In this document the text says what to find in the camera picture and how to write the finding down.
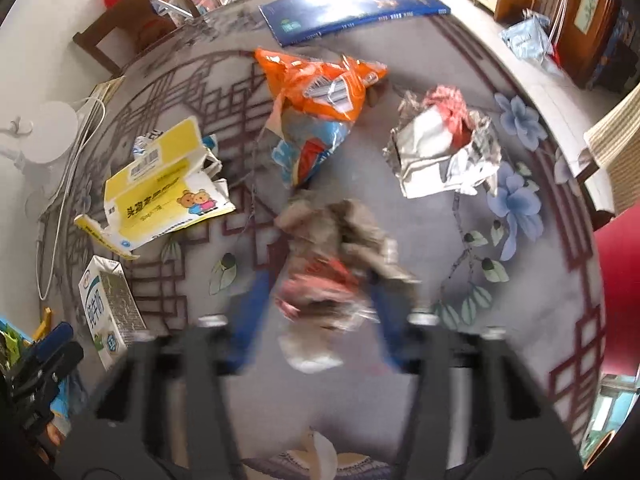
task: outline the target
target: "plastic wrapper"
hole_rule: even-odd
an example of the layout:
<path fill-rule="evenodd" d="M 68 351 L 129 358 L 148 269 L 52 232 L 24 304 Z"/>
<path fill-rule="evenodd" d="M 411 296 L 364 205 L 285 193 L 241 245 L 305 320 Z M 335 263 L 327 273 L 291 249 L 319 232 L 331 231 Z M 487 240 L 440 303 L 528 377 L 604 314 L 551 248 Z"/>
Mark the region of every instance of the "plastic wrapper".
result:
<path fill-rule="evenodd" d="M 133 141 L 133 148 L 131 149 L 133 159 L 138 160 L 141 156 L 143 156 L 146 152 L 146 147 L 158 137 L 160 137 L 163 133 L 164 132 L 161 130 L 152 130 L 146 135 L 137 136 Z"/>
<path fill-rule="evenodd" d="M 474 195 L 486 180 L 495 189 L 502 157 L 491 119 L 467 110 L 459 90 L 439 86 L 421 100 L 407 92 L 399 112 L 383 155 L 405 197 L 447 190 Z"/>
<path fill-rule="evenodd" d="M 529 19 L 502 31 L 500 38 L 518 59 L 542 59 L 546 54 L 553 54 L 551 42 L 543 28 L 544 23 L 548 23 L 548 18 L 535 13 Z"/>
<path fill-rule="evenodd" d="M 265 128 L 280 137 L 273 160 L 289 187 L 306 180 L 348 135 L 366 90 L 386 75 L 380 63 L 343 57 L 340 64 L 258 48 L 273 111 Z"/>
<path fill-rule="evenodd" d="M 376 319 L 362 290 L 370 270 L 388 279 L 415 279 L 398 266 L 395 242 L 360 202 L 314 208 L 309 197 L 299 195 L 275 221 L 292 236 L 275 303 L 290 321 L 279 338 L 283 354 L 297 370 L 313 373 L 339 366 L 335 339 Z"/>

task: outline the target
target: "power cord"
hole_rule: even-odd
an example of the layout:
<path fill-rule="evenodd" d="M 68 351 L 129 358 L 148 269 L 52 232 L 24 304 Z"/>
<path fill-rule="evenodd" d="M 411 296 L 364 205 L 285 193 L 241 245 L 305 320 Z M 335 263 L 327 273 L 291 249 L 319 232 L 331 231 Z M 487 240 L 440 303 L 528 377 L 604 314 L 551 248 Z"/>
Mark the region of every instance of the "power cord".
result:
<path fill-rule="evenodd" d="M 47 205 L 47 208 L 45 209 L 45 211 L 48 210 L 49 207 L 53 203 L 55 203 L 55 201 L 60 196 L 60 191 L 62 191 L 62 188 L 64 187 L 65 190 L 62 195 L 62 201 L 60 203 L 60 214 L 58 216 L 58 225 L 56 227 L 56 237 L 53 242 L 53 251 L 51 253 L 49 279 L 47 280 L 47 286 L 44 290 L 44 293 L 42 293 L 42 287 L 40 285 L 40 251 L 42 250 L 42 243 L 44 241 L 44 231 L 45 231 L 44 222 L 42 221 L 42 216 L 44 216 L 44 213 L 40 215 L 40 217 L 38 218 L 38 238 L 36 240 L 36 284 L 38 285 L 38 296 L 41 301 L 45 301 L 47 299 L 49 295 L 49 291 L 51 289 L 51 282 L 53 280 L 53 267 L 56 261 L 56 251 L 58 250 L 58 238 L 60 237 L 60 226 L 62 225 L 62 215 L 64 214 L 66 199 L 68 198 L 69 191 L 71 190 L 71 183 L 73 182 L 74 175 L 76 174 L 78 159 L 80 157 L 80 154 L 82 153 L 82 150 L 84 150 L 84 147 L 89 143 L 89 141 L 94 136 L 94 134 L 100 129 L 100 126 L 102 125 L 102 122 L 104 121 L 104 118 L 107 115 L 107 109 L 104 106 L 104 102 L 98 99 L 97 97 L 92 97 L 92 96 L 85 97 L 84 99 L 76 101 L 73 104 L 77 105 L 79 103 L 87 103 L 91 100 L 94 100 L 96 103 L 98 103 L 102 107 L 102 117 L 100 118 L 100 122 L 94 128 L 92 133 L 88 135 L 89 127 L 91 125 L 91 119 L 92 119 L 91 114 L 94 111 L 92 109 L 89 112 L 89 116 L 84 128 L 80 132 L 78 132 L 78 136 L 76 137 L 76 141 L 73 145 L 71 154 L 69 155 L 69 158 L 65 164 L 65 169 L 62 173 L 62 177 L 60 178 L 60 184 L 58 186 L 58 189 L 54 193 L 53 197 L 50 199 L 49 205 Z"/>

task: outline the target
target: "blue label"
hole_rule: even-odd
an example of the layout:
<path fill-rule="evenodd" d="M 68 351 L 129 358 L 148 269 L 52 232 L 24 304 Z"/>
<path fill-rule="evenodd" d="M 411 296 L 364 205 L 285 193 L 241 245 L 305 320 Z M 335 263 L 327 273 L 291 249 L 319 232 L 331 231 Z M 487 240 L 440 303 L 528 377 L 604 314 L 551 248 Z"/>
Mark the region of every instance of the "blue label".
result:
<path fill-rule="evenodd" d="M 115 352 L 118 349 L 118 340 L 112 333 L 107 336 L 107 348 L 109 352 Z"/>

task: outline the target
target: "yellow cardboard box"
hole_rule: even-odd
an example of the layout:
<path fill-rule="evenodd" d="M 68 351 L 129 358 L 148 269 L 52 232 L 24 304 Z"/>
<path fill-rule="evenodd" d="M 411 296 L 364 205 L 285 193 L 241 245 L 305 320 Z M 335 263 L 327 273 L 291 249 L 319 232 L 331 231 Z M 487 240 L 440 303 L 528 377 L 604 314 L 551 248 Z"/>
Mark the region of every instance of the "yellow cardboard box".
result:
<path fill-rule="evenodd" d="M 74 223 L 113 253 L 134 260 L 138 256 L 131 251 L 154 238 L 235 210 L 226 180 L 212 182 L 202 169 L 207 155 L 212 157 L 198 121 L 185 119 L 107 180 L 107 227 L 85 214 Z"/>

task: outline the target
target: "blue book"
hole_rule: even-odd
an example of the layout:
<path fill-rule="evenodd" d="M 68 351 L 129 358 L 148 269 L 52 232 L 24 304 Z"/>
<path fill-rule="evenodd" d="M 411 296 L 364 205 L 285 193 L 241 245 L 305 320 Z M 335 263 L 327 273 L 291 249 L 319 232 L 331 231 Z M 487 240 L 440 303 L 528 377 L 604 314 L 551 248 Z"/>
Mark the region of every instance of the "blue book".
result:
<path fill-rule="evenodd" d="M 449 14 L 439 0 L 277 0 L 260 6 L 281 46 L 362 23 L 422 14 Z"/>

